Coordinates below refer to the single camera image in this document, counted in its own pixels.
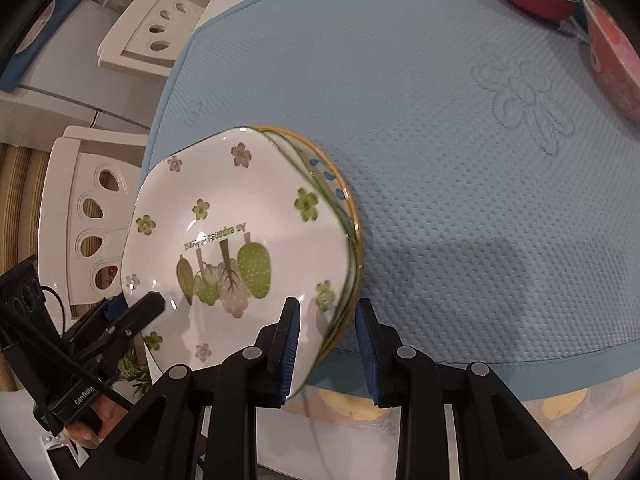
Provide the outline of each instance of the blue tablecloth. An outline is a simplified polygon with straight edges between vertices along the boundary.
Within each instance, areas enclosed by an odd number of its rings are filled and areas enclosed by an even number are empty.
[[[588,44],[505,0],[247,0],[170,75],[143,175],[238,124],[316,142],[358,203],[363,295],[521,399],[640,367],[640,143]],[[353,330],[312,381],[366,394]]]

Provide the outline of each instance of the metal screw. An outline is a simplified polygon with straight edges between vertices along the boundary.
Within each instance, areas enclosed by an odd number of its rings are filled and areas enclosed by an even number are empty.
[[[262,350],[257,346],[248,346],[242,350],[242,357],[245,359],[257,359],[262,355]]]
[[[181,379],[187,374],[188,370],[185,365],[175,365],[169,370],[169,377],[172,379]]]
[[[488,375],[491,370],[489,370],[489,367],[484,363],[473,363],[471,365],[471,371],[475,375],[484,377],[485,375]]]
[[[402,359],[411,359],[415,357],[415,348],[412,346],[401,346],[398,350],[396,350],[398,357]]]

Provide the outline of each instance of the human hand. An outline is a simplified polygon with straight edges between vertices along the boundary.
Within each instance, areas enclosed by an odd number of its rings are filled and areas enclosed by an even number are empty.
[[[102,421],[102,427],[95,434],[84,422],[77,420],[69,426],[65,426],[65,434],[80,446],[95,449],[113,431],[113,428],[127,415],[127,410],[117,405],[111,399],[101,396],[96,402],[95,413]]]

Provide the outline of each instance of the white plastic chair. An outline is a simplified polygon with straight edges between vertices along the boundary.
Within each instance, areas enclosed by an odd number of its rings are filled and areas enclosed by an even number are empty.
[[[66,329],[75,321],[71,305],[95,303],[122,291],[120,262],[147,138],[70,126],[54,142],[40,207],[38,274],[40,283],[51,286],[62,298]],[[113,177],[117,190],[100,183],[105,172]],[[86,214],[89,199],[102,211],[100,218]],[[102,243],[94,254],[83,256],[82,242],[90,237]],[[107,288],[98,288],[96,276],[111,266],[118,268],[117,275]],[[51,296],[47,299],[49,315],[62,332],[60,306]]]
[[[133,0],[98,47],[98,65],[164,80],[209,0]]]

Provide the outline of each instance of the stack of plates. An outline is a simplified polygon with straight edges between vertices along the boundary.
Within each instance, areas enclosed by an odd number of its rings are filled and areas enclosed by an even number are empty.
[[[269,126],[227,130],[146,176],[122,259],[129,305],[156,290],[164,313],[144,331],[167,370],[219,364],[277,322],[285,298],[302,322],[292,394],[353,312],[362,240],[344,178],[303,137]]]

